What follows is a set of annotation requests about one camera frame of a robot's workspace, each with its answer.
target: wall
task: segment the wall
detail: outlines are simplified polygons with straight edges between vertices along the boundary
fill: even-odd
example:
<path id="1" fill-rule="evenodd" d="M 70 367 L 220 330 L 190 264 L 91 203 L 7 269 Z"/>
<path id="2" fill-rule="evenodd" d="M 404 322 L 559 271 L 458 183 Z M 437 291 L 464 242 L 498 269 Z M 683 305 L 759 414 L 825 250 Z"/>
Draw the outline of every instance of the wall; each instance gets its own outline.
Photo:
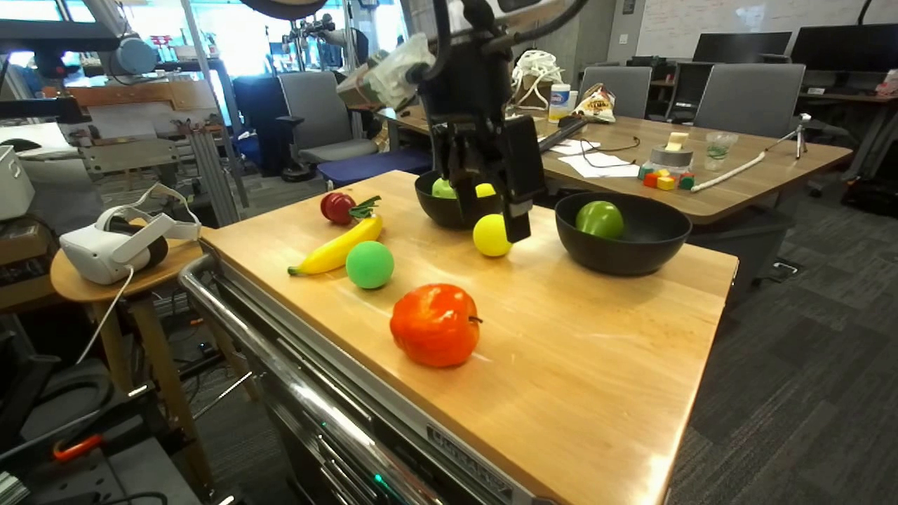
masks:
<path id="1" fill-rule="evenodd" d="M 623 15 L 627 0 L 614 0 L 614 19 L 613 19 L 613 37 L 610 37 L 610 62 L 627 62 L 638 57 L 638 43 L 644 31 L 644 10 L 645 0 L 635 0 L 635 10 Z"/>
<path id="2" fill-rule="evenodd" d="M 404 9 L 411 15 L 414 31 L 435 33 L 432 0 L 404 0 Z M 540 48 L 540 51 L 555 53 L 559 68 L 564 69 L 564 78 L 576 81 L 583 64 L 607 62 L 613 10 L 614 10 L 614 0 L 589 0 L 572 23 L 561 26 L 559 31 L 537 43 L 520 45 L 517 51 Z"/>
<path id="3" fill-rule="evenodd" d="M 644 6 L 639 57 L 693 57 L 704 31 L 797 31 L 799 26 L 853 26 L 861 0 L 638 0 Z M 898 23 L 896 0 L 874 0 L 865 23 Z"/>

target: headset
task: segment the headset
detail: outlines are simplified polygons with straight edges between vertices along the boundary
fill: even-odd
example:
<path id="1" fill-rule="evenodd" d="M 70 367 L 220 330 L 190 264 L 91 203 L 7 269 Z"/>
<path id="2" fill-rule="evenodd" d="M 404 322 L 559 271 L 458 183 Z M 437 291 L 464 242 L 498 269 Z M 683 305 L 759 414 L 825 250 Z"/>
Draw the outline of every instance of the headset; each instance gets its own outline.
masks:
<path id="1" fill-rule="evenodd" d="M 147 214 L 140 205 L 154 193 L 178 200 L 190 222 L 178 222 L 168 214 Z M 167 238 L 196 242 L 199 228 L 189 200 L 157 183 L 137 203 L 108 207 L 94 225 L 60 236 L 60 245 L 85 281 L 119 283 L 129 277 L 129 271 L 164 264 L 168 255 Z"/>

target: yellow lemon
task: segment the yellow lemon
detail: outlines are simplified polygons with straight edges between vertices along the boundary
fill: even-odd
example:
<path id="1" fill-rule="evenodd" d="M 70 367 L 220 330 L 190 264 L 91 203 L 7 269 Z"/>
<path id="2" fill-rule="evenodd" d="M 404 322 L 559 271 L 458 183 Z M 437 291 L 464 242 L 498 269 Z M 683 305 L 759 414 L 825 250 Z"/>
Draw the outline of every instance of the yellow lemon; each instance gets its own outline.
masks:
<path id="1" fill-rule="evenodd" d="M 480 255 L 502 257 L 512 250 L 502 214 L 487 214 L 472 231 Z"/>
<path id="2" fill-rule="evenodd" d="M 498 189 L 491 183 L 480 183 L 480 186 L 474 186 L 474 191 L 478 191 L 478 200 L 498 197 Z"/>

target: table leg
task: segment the table leg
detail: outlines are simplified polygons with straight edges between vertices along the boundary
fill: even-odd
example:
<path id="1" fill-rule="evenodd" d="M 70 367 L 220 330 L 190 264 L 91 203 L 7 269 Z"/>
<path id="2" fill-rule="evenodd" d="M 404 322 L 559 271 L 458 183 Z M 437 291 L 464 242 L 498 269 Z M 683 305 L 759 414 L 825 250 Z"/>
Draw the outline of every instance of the table leg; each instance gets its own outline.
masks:
<path id="1" fill-rule="evenodd" d="M 129 311 L 137 322 L 140 346 L 147 350 L 147 361 L 157 381 L 160 402 L 167 405 L 167 414 L 189 437 L 189 447 L 186 447 L 186 459 L 190 466 L 189 478 L 199 490 L 210 490 L 213 487 L 210 466 L 204 459 L 196 423 L 179 384 L 179 371 L 172 358 L 172 348 L 168 348 L 164 322 L 154 313 L 153 297 L 133 297 Z"/>
<path id="2" fill-rule="evenodd" d="M 94 325 L 99 325 L 108 313 L 110 304 L 91 304 L 87 305 L 87 316 Z M 110 313 L 110 320 L 101 329 L 101 346 L 108 354 L 108 367 L 110 367 L 110 379 L 115 384 L 119 392 L 129 392 L 136 386 L 136 374 L 133 374 L 133 358 L 125 348 L 125 334 L 119 325 L 119 316 Z"/>

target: green apple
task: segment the green apple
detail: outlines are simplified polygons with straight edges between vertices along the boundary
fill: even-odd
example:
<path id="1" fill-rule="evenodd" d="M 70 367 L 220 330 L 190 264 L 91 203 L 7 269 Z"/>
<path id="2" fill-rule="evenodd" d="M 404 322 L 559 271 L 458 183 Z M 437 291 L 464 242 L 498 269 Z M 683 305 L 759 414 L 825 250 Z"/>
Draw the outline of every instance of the green apple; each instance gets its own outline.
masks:
<path id="1" fill-rule="evenodd" d="M 593 200 L 578 211 L 576 228 L 588 236 L 614 242 L 623 236 L 623 214 L 614 203 Z"/>
<path id="2" fill-rule="evenodd" d="M 432 186 L 430 186 L 430 193 L 435 200 L 458 200 L 456 189 L 449 180 L 437 176 Z"/>

